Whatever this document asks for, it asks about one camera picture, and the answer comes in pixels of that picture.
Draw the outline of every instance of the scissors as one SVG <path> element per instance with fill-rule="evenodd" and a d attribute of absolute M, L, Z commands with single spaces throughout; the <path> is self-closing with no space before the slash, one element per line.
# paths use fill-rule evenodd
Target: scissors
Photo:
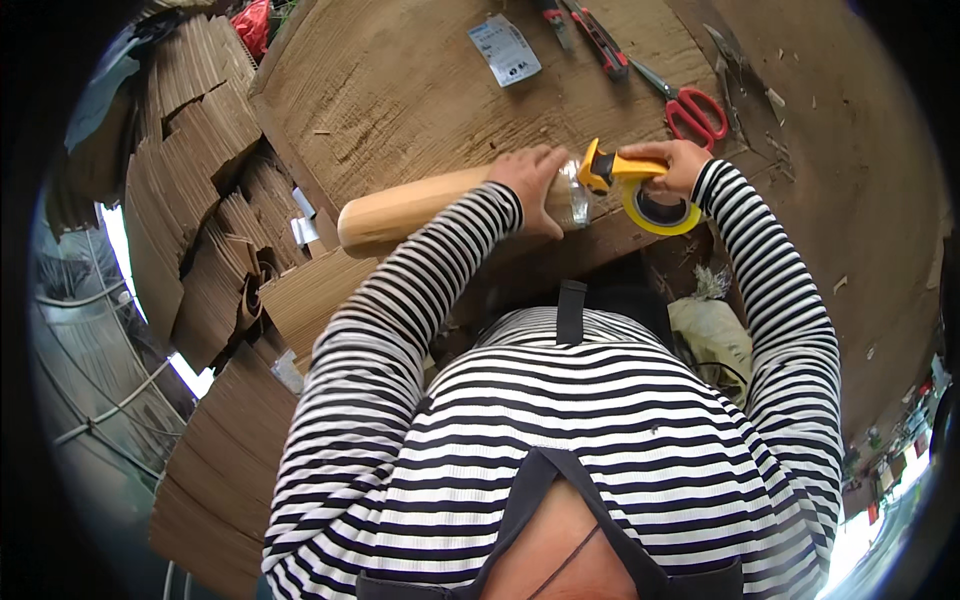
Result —
<path fill-rule="evenodd" d="M 706 140 L 706 144 L 698 145 L 708 151 L 713 149 L 713 140 L 723 139 L 723 136 L 727 134 L 727 129 L 730 127 L 730 124 L 727 122 L 727 115 L 707 94 L 693 87 L 681 87 L 677 89 L 673 85 L 665 82 L 660 75 L 657 75 L 657 73 L 636 60 L 630 59 L 630 64 L 666 97 L 666 123 L 670 126 L 670 131 L 677 136 L 677 139 L 686 139 L 677 128 L 678 119 L 690 127 L 694 133 Z M 703 110 L 697 106 L 695 100 L 700 100 L 708 106 L 708 111 L 712 112 L 717 120 L 720 121 L 719 130 L 713 128 L 713 123 Z"/>

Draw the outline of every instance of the hand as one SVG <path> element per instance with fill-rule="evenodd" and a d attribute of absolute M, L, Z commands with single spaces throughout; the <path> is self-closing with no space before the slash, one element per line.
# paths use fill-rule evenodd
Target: hand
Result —
<path fill-rule="evenodd" d="M 564 238 L 564 230 L 546 214 L 543 203 L 551 181 L 566 160 L 566 148 L 551 149 L 540 144 L 536 148 L 500 155 L 493 162 L 487 180 L 506 185 L 520 198 L 525 233 L 545 233 L 558 240 Z"/>
<path fill-rule="evenodd" d="M 667 173 L 646 182 L 651 192 L 670 192 L 690 199 L 700 171 L 713 155 L 685 139 L 648 142 L 624 146 L 617 153 L 624 158 L 659 158 L 666 160 Z"/>

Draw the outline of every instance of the red plastic bag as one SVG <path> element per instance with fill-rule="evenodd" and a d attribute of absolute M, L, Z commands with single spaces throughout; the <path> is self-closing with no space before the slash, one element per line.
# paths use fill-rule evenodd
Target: red plastic bag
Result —
<path fill-rule="evenodd" d="M 267 53 L 267 33 L 270 31 L 267 19 L 270 17 L 270 0 L 253 0 L 230 20 L 240 39 L 250 50 L 253 59 L 260 61 Z"/>

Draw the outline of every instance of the person's left hand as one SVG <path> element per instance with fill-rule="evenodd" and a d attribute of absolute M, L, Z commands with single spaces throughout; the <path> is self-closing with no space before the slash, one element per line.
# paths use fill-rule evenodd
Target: person's left hand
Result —
<path fill-rule="evenodd" d="M 543 206 L 550 182 L 557 177 L 568 157 L 566 148 L 550 148 L 540 144 L 497 157 L 487 180 L 502 183 L 514 190 L 523 207 L 523 232 L 545 233 L 563 239 L 564 230 L 550 218 Z"/>

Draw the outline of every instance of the label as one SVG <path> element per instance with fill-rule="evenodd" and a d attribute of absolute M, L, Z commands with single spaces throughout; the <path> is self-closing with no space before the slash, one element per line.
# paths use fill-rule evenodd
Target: label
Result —
<path fill-rule="evenodd" d="M 492 16 L 467 34 L 493 71 L 500 87 L 540 72 L 540 61 L 523 34 L 502 14 Z"/>

